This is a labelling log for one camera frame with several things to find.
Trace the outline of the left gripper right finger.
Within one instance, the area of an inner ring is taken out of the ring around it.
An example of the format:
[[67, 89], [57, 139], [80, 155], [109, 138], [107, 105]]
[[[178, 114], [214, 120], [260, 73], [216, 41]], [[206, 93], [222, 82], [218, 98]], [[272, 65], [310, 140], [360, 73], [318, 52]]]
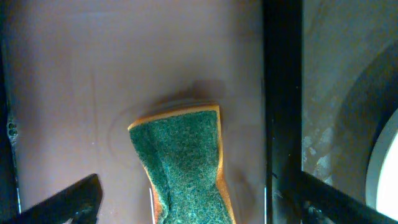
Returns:
[[322, 211], [335, 223], [397, 224], [314, 176], [300, 172], [294, 181], [295, 191], [304, 202]]

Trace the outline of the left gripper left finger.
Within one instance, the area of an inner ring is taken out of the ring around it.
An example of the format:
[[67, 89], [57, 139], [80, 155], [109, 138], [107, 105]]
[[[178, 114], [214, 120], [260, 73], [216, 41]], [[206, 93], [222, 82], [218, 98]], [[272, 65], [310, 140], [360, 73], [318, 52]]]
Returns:
[[103, 198], [98, 174], [90, 174], [3, 224], [96, 224]]

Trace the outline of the white plate front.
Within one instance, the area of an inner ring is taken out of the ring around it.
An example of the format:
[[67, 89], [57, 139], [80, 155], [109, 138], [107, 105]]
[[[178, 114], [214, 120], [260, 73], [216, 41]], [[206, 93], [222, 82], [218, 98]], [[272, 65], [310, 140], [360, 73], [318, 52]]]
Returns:
[[366, 173], [366, 204], [397, 220], [397, 112], [384, 125], [371, 152]]

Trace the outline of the orange green scrub sponge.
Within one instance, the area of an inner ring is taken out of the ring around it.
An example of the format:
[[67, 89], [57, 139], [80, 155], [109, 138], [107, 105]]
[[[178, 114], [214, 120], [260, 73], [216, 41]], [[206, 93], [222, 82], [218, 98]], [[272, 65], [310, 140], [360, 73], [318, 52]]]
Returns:
[[154, 223], [235, 223], [218, 104], [147, 115], [128, 131], [150, 180]]

